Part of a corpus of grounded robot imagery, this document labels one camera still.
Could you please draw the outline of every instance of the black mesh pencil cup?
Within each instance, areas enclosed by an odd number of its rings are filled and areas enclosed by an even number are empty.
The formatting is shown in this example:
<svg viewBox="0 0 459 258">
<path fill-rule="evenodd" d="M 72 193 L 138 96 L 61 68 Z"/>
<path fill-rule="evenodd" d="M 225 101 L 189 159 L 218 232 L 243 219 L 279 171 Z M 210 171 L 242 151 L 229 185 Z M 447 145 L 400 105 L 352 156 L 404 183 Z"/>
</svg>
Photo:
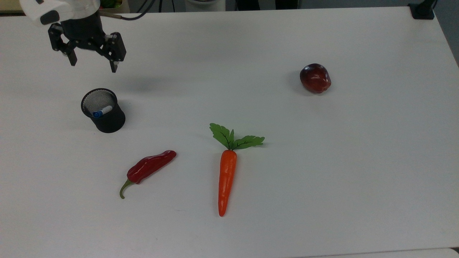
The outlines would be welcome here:
<svg viewBox="0 0 459 258">
<path fill-rule="evenodd" d="M 126 120 L 115 93 L 108 89 L 100 88 L 88 92 L 81 100 L 81 111 L 103 133 L 118 131 Z"/>
</svg>

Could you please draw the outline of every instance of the carrot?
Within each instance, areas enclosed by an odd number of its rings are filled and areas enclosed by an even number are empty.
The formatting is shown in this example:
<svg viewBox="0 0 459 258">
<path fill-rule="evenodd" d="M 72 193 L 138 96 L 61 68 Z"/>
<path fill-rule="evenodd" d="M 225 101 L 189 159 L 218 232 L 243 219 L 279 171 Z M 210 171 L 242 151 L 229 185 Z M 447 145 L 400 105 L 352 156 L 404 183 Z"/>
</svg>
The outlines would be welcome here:
<svg viewBox="0 0 459 258">
<path fill-rule="evenodd" d="M 236 171 L 237 155 L 234 150 L 262 145 L 264 137 L 247 135 L 241 139 L 234 140 L 234 130 L 230 132 L 224 126 L 214 123 L 210 124 L 210 130 L 213 132 L 213 137 L 227 148 L 220 159 L 220 178 L 218 182 L 218 214 L 223 217 L 230 199 Z"/>
<path fill-rule="evenodd" d="M 230 199 L 233 186 L 234 172 L 236 171 L 237 154 L 232 150 L 225 150 L 220 159 L 220 179 L 218 182 L 218 214 L 223 217 Z"/>
</svg>

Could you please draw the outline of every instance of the red apple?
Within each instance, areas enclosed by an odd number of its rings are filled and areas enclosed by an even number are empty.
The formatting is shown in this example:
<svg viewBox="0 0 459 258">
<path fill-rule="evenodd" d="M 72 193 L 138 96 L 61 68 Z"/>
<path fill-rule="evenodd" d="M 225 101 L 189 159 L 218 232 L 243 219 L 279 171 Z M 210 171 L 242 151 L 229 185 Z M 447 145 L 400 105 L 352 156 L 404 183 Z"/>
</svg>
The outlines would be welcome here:
<svg viewBox="0 0 459 258">
<path fill-rule="evenodd" d="M 327 69 L 320 64 L 310 64 L 303 68 L 300 72 L 300 80 L 303 86 L 312 93 L 322 93 L 331 85 Z"/>
</svg>

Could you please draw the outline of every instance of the chili pepper stem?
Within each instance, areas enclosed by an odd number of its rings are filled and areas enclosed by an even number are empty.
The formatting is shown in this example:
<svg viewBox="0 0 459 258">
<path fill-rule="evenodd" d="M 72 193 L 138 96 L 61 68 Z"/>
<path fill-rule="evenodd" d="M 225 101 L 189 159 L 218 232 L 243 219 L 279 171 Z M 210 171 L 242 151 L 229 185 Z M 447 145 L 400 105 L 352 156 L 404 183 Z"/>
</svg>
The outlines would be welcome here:
<svg viewBox="0 0 459 258">
<path fill-rule="evenodd" d="M 132 184 L 133 182 L 131 182 L 129 179 L 126 180 L 126 183 L 124 183 L 124 185 L 121 187 L 121 190 L 119 191 L 119 196 L 121 197 L 121 199 L 124 199 L 124 195 L 123 195 L 124 189 Z"/>
</svg>

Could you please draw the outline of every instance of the marker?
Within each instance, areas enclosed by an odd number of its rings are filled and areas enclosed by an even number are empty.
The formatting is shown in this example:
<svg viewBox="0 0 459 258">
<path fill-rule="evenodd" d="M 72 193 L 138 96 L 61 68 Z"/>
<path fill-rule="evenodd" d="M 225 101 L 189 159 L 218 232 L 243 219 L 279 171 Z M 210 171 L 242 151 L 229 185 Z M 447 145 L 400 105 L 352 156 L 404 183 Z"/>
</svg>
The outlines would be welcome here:
<svg viewBox="0 0 459 258">
<path fill-rule="evenodd" d="M 95 117 L 95 118 L 99 118 L 101 116 L 103 116 L 104 114 L 107 114 L 108 112 L 110 112 L 111 110 L 113 109 L 112 106 L 106 106 L 105 108 L 97 111 L 97 112 L 93 112 L 92 115 Z"/>
</svg>

